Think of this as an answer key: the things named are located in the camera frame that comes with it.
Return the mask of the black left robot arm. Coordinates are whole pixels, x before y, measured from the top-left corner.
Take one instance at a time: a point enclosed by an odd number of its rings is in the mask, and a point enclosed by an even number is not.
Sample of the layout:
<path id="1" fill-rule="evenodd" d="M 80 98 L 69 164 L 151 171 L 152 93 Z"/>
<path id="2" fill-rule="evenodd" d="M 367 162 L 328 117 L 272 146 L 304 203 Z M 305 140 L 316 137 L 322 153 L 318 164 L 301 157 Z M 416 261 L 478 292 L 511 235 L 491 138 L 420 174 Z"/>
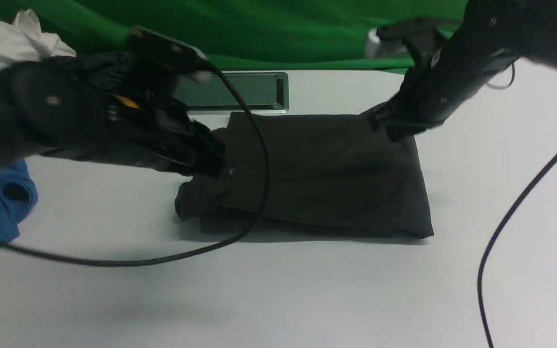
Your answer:
<path id="1" fill-rule="evenodd" d="M 0 169 L 30 156 L 219 177 L 225 146 L 175 105 L 86 85 L 48 62 L 0 69 Z"/>

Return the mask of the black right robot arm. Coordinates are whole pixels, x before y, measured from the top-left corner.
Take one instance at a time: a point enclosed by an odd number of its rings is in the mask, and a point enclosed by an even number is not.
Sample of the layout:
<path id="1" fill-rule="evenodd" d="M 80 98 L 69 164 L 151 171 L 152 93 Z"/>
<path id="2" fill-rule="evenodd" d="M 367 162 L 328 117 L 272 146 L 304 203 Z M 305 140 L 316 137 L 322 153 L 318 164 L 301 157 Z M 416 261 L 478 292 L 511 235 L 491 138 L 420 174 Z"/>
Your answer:
<path id="1" fill-rule="evenodd" d="M 470 0 L 455 20 L 416 17 L 371 29 L 367 58 L 407 52 L 414 65 L 389 101 L 366 113 L 392 141 L 442 125 L 464 102 L 519 58 L 557 69 L 557 0 Z"/>

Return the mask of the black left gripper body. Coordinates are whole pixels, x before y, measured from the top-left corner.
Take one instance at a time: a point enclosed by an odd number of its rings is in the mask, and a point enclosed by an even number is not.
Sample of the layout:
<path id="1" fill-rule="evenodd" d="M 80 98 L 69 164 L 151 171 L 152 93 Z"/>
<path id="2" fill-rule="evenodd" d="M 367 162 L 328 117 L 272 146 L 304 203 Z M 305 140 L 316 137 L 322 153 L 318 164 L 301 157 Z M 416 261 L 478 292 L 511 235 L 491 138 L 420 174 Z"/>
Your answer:
<path id="1" fill-rule="evenodd" d="M 132 68 L 113 95 L 108 120 L 120 136 L 180 174 L 221 176 L 226 148 L 173 98 L 177 84 L 177 73 L 169 69 Z"/>

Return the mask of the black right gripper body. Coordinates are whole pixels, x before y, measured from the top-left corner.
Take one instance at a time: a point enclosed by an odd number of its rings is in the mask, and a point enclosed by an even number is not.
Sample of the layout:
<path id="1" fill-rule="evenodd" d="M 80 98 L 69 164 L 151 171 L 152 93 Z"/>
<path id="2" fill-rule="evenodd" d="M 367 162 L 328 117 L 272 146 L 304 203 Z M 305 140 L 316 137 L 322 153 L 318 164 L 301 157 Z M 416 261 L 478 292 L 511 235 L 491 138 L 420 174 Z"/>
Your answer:
<path id="1" fill-rule="evenodd" d="M 442 125 L 448 118 L 448 65 L 425 62 L 409 68 L 396 94 L 368 113 L 374 131 L 392 141 Z"/>

